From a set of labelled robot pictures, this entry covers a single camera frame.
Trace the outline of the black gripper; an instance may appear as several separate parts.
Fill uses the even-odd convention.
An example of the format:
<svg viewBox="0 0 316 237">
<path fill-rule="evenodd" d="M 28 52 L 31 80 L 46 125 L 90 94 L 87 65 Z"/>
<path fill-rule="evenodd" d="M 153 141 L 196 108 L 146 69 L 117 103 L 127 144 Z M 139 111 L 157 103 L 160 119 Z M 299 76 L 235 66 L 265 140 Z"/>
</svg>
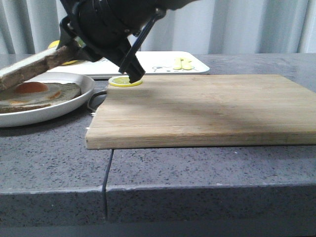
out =
<svg viewBox="0 0 316 237">
<path fill-rule="evenodd" d="M 82 53 L 84 46 L 119 66 L 130 83 L 139 81 L 145 70 L 136 52 L 155 22 L 167 10 L 178 10 L 189 0 L 63 0 L 67 16 L 60 24 L 57 49 L 68 46 Z"/>
</svg>

